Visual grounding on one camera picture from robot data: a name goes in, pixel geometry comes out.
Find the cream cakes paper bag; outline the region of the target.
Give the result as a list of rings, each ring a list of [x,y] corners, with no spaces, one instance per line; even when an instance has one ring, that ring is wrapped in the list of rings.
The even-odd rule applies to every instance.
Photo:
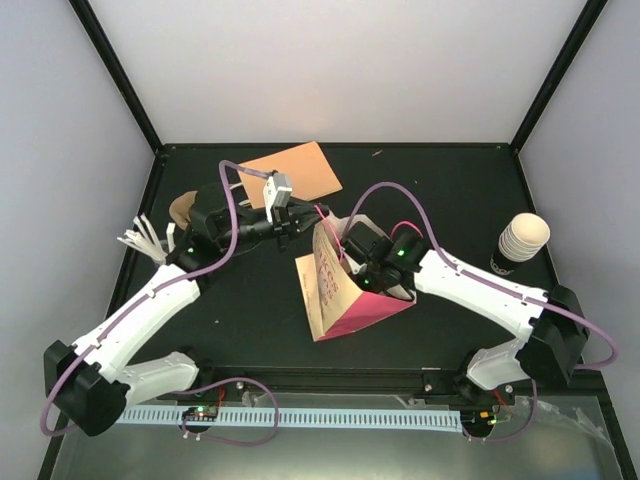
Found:
[[[329,213],[313,227],[312,252],[295,260],[312,339],[350,335],[416,304],[415,294],[394,288],[389,296],[361,289],[350,278],[351,263],[336,239],[347,224]]]

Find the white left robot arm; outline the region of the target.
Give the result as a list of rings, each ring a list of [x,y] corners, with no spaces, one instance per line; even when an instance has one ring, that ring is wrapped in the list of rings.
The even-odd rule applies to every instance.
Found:
[[[213,372],[184,351],[131,364],[134,355],[177,313],[211,285],[214,272],[243,244],[273,239],[280,249],[329,214],[327,205],[298,199],[274,179],[263,207],[235,202],[211,184],[187,192],[170,207],[183,234],[156,273],[116,312],[70,344],[54,341],[43,354],[48,408],[57,407],[88,436],[104,433],[125,409],[173,392],[193,399],[214,388]]]

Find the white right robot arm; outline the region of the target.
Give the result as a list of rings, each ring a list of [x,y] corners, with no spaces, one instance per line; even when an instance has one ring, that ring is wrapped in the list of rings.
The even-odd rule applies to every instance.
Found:
[[[341,241],[351,277],[372,293],[434,295],[479,314],[512,336],[492,348],[467,354],[452,377],[466,404],[479,402],[503,385],[532,379],[544,387],[568,387],[589,338],[579,323],[576,294],[507,281],[458,259],[445,262],[424,237],[405,232],[397,239],[355,223]]]

